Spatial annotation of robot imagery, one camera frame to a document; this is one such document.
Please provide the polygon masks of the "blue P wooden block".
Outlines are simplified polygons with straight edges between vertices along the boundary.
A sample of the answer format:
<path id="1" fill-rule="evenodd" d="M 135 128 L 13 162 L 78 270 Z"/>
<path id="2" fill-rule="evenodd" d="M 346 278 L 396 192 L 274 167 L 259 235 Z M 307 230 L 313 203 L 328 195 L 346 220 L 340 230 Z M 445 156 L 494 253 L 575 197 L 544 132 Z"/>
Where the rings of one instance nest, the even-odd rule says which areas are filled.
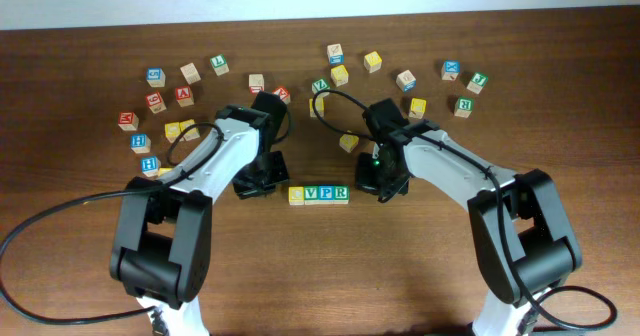
<path id="1" fill-rule="evenodd" d="M 318 202 L 320 204 L 333 204 L 334 203 L 334 191 L 333 185 L 321 185 L 318 187 Z"/>

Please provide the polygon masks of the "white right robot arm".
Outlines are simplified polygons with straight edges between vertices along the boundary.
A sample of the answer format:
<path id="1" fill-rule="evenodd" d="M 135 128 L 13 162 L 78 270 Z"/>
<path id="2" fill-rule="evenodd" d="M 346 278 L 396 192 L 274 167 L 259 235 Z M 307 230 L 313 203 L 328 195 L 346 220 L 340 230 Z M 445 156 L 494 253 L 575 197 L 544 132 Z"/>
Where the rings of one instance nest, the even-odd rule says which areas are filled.
<path id="1" fill-rule="evenodd" d="M 390 99 L 364 111 L 376 143 L 356 167 L 357 189 L 385 203 L 423 179 L 470 217 L 478 266 L 489 292 L 472 335 L 529 335 L 536 313 L 520 286 L 540 300 L 582 264 L 582 252 L 551 177 L 495 166 L 433 122 L 410 123 Z"/>

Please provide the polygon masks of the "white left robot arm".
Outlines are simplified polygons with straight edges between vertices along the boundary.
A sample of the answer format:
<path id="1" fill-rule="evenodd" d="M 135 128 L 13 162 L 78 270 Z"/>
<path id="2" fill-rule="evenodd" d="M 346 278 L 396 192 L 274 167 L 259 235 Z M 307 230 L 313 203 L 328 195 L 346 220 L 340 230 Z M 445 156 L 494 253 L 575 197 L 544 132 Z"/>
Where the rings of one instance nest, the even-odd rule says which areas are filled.
<path id="1" fill-rule="evenodd" d="M 218 111 L 209 135 L 167 174 L 127 184 L 109 271 L 143 307 L 153 334 L 207 334 L 197 295 L 210 265 L 213 205 L 227 186 L 247 199 L 287 181 L 272 146 L 288 116 L 278 96 L 259 92 L 250 107 Z"/>

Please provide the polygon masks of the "green V wooden block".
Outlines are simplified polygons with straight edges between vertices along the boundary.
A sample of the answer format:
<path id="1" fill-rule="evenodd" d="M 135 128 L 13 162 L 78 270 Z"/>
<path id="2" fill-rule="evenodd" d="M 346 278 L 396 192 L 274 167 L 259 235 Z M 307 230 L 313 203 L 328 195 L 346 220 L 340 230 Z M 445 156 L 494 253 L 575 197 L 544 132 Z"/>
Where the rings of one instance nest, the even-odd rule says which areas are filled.
<path id="1" fill-rule="evenodd" d="M 304 204 L 315 205 L 319 202 L 319 188 L 317 186 L 304 187 Z"/>

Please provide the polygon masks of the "green R wooden block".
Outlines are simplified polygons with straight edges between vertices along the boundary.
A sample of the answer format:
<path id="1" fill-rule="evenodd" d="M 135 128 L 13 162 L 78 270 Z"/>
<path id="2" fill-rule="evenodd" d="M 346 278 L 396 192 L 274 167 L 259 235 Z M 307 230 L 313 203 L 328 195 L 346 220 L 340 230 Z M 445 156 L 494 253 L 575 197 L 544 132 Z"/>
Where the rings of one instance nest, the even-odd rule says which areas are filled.
<path id="1" fill-rule="evenodd" d="M 335 185 L 333 203 L 348 204 L 350 201 L 350 189 L 346 185 Z"/>

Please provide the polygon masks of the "yellow C wooden block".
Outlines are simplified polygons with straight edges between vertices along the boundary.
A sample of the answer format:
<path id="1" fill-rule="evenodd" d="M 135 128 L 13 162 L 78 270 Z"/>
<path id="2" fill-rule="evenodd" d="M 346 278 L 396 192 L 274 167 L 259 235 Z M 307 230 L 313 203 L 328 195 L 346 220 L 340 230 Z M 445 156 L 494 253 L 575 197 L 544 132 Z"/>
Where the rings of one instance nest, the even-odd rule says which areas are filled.
<path id="1" fill-rule="evenodd" d="M 300 206 L 305 204 L 304 187 L 291 186 L 288 188 L 288 201 L 291 206 Z"/>

